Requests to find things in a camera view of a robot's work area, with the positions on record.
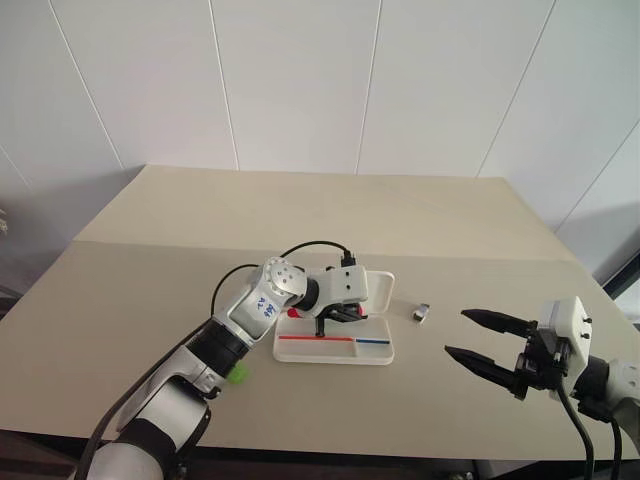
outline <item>green knob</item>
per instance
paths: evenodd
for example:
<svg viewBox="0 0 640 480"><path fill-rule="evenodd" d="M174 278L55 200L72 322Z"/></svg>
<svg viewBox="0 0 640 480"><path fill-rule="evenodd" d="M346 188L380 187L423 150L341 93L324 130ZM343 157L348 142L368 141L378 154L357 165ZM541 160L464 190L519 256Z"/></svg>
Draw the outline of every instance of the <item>green knob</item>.
<svg viewBox="0 0 640 480"><path fill-rule="evenodd" d="M227 375L227 381L233 385L239 385L244 382L247 375L249 375L249 369L242 362L238 362Z"/></svg>

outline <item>table surface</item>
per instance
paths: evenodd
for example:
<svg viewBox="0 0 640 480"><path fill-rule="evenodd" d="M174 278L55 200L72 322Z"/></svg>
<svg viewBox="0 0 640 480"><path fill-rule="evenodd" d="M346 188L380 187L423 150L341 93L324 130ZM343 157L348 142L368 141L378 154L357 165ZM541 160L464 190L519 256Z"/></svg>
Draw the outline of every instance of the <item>table surface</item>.
<svg viewBox="0 0 640 480"><path fill-rule="evenodd" d="M295 197L291 215L283 191ZM137 376L207 317L224 271L314 238L344 242L367 268L396 275L387 316L394 362L279 363L269 336L245 357L245 382L211 403L202 445L583 458L546 392L531 390L520 402L443 350L469 348L512 368L522 339L482 329L459 311L534 319L544 301L579 295L594 319L592 353L639 360L633 327L500 179L147 167L0 322L0 428L88 436ZM296 255L308 266L338 259L326 248ZM242 277L230 279L220 301ZM432 309L417 325L410 313L422 302ZM609 427L583 421L596 456L611 458ZM623 437L625 456L637 456Z"/></svg>

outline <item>black cable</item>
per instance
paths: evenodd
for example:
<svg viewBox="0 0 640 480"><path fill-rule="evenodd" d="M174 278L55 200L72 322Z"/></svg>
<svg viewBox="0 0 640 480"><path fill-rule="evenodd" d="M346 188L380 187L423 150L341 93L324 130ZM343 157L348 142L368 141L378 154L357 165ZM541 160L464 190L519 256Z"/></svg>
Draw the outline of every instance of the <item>black cable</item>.
<svg viewBox="0 0 640 480"><path fill-rule="evenodd" d="M348 257L351 256L351 252L347 249L347 247L345 247L344 245L340 245L339 243L332 242L330 240L312 240L310 242L299 243L295 247L291 247L289 250L287 250L280 256L284 258L287 255L295 252L296 250L300 250L301 248L308 247L309 245L329 245L330 247L336 247L342 250L345 256L348 256Z"/></svg>
<svg viewBox="0 0 640 480"><path fill-rule="evenodd" d="M98 444L102 440L102 435L104 431L107 429L107 426L113 419L114 415L118 413L118 410L122 408L122 406L126 403L126 401L135 393L135 391L140 388L140 386L151 376L153 372L155 372L160 365L162 365L173 353L186 341L191 339L200 329L208 322L207 319L205 322L198 325L197 328L192 330L186 337L180 340L171 350L165 353L160 360L153 364L151 368L149 368L142 376L136 380L136 382L129 387L127 390L116 402L107 410L107 413L103 415L96 425L96 428L93 430L91 437L87 441L87 445L82 452L82 456L80 457L80 462L78 463L78 469L76 470L76 474L74 476L75 480L86 480L87 475L89 474L89 468L91 467L91 462L93 461L93 456L96 453L98 448Z"/></svg>
<svg viewBox="0 0 640 480"><path fill-rule="evenodd" d="M232 268L231 270L229 270L224 277L222 277L220 279L220 281L218 282L218 285L216 285L216 289L213 291L213 295L211 296L211 315L214 314L214 311L216 309L216 298L218 297L218 292L220 291L220 287L222 286L222 284L224 283L224 281L229 278L233 273L237 272L238 270L242 269L242 268L249 268L249 267L253 267L256 268L258 265L256 265L255 263L245 263L244 265L238 265L235 268Z"/></svg>
<svg viewBox="0 0 640 480"><path fill-rule="evenodd" d="M613 430L613 465L611 466L611 480L618 480L620 475L620 461L622 460L622 435L620 425L615 418L611 419L611 429Z"/></svg>
<svg viewBox="0 0 640 480"><path fill-rule="evenodd" d="M580 434L580 438L582 438L582 443L584 443L584 451L586 456L585 465L584 465L584 480L591 480L591 478L593 477L593 466L594 466L593 443L591 442L591 438L589 438L589 434L587 433L587 430L584 428L584 425L578 418L578 415L576 414L575 410L571 406L571 403L569 402L569 397L567 397L567 392L564 391L564 385L562 384L562 380L558 382L557 391L558 391L558 397L560 397L560 401L562 402L562 406L567 412L567 415L569 415L569 418L571 419L573 426L576 427L576 430L578 430L578 433Z"/></svg>

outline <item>white wall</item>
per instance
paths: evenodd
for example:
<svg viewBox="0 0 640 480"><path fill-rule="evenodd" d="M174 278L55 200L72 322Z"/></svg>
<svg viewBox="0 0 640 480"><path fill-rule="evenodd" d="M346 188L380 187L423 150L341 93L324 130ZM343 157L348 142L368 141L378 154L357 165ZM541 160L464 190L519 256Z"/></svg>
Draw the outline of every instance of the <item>white wall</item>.
<svg viewBox="0 0 640 480"><path fill-rule="evenodd" d="M637 0L2 0L0 282L145 163L505 176L604 279L640 243Z"/></svg>

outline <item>small metal object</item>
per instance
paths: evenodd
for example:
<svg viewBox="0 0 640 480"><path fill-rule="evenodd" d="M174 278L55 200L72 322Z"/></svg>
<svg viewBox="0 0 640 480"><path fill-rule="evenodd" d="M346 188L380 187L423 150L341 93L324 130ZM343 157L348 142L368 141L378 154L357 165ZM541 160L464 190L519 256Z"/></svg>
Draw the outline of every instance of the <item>small metal object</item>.
<svg viewBox="0 0 640 480"><path fill-rule="evenodd" d="M422 323L427 313L429 313L429 308L431 307L428 303L421 303L420 306L414 310L413 319L418 323Z"/></svg>

